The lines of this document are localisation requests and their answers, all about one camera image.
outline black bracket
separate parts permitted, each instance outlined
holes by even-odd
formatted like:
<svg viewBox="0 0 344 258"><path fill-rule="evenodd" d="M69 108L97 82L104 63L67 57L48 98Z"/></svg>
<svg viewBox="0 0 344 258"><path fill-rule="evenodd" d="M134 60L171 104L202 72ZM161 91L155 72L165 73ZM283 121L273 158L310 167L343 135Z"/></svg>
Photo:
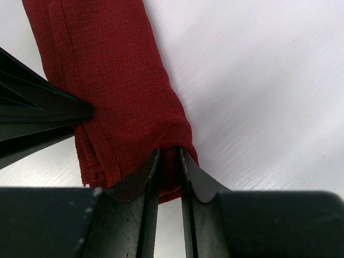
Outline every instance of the black bracket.
<svg viewBox="0 0 344 258"><path fill-rule="evenodd" d="M94 107L48 83L0 48L0 169L74 135Z"/></svg>

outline white table surface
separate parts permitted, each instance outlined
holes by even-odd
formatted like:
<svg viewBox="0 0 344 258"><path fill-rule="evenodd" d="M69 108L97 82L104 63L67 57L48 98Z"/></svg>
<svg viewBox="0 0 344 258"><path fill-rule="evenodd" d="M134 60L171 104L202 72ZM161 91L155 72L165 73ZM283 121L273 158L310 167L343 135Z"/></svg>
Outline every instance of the white table surface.
<svg viewBox="0 0 344 258"><path fill-rule="evenodd" d="M233 190L344 197L343 0L145 0L201 167ZM20 0L0 47L44 76ZM0 186L81 186L74 139L0 171ZM180 199L159 206L155 257L185 257Z"/></svg>

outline cloth fold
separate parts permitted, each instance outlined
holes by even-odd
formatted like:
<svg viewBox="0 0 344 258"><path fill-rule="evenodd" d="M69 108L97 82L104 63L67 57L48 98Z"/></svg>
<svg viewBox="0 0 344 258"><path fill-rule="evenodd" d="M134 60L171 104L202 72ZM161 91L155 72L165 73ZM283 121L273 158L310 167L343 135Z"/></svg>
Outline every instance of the cloth fold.
<svg viewBox="0 0 344 258"><path fill-rule="evenodd" d="M197 162L142 0L23 0L48 81L92 103L76 125L82 182L107 188L160 147L160 202L180 196L178 148Z"/></svg>

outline red cloth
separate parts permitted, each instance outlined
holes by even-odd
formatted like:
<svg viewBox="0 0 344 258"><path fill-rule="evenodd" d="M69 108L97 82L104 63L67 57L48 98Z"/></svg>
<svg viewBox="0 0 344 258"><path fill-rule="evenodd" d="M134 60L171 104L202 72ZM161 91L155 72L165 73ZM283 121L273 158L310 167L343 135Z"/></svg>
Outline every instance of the red cloth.
<svg viewBox="0 0 344 258"><path fill-rule="evenodd" d="M160 202L179 197L177 148L197 153L142 0L23 3L47 79L96 108L75 126L83 183L110 187L160 147Z"/></svg>

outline black plastic part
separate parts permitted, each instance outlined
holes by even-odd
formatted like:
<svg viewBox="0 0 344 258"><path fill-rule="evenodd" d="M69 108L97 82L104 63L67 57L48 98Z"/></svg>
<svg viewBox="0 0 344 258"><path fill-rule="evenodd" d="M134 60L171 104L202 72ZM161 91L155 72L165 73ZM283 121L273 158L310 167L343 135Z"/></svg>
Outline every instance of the black plastic part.
<svg viewBox="0 0 344 258"><path fill-rule="evenodd" d="M72 136L71 125L93 116L91 104L52 86L0 48L0 169Z"/></svg>
<svg viewBox="0 0 344 258"><path fill-rule="evenodd" d="M187 258L344 257L344 203L336 195L232 192L185 150L181 161Z"/></svg>
<svg viewBox="0 0 344 258"><path fill-rule="evenodd" d="M159 156L108 190L0 188L0 257L153 257Z"/></svg>

